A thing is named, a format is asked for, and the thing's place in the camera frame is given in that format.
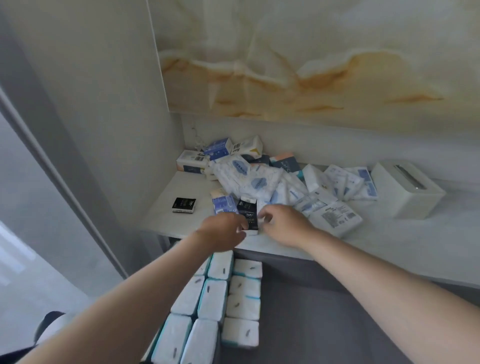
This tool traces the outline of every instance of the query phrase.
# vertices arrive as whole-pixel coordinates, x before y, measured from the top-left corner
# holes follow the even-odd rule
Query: white countertop
[[[142,230],[184,238],[213,214],[210,191],[218,181],[204,175],[176,172],[140,224]],[[345,240],[404,269],[429,278],[480,287],[480,194],[447,191],[447,196],[426,220],[388,217],[380,202],[349,201],[364,223]],[[196,198],[193,214],[171,211],[177,197]],[[248,236],[240,249],[311,259],[285,248],[264,234]]]

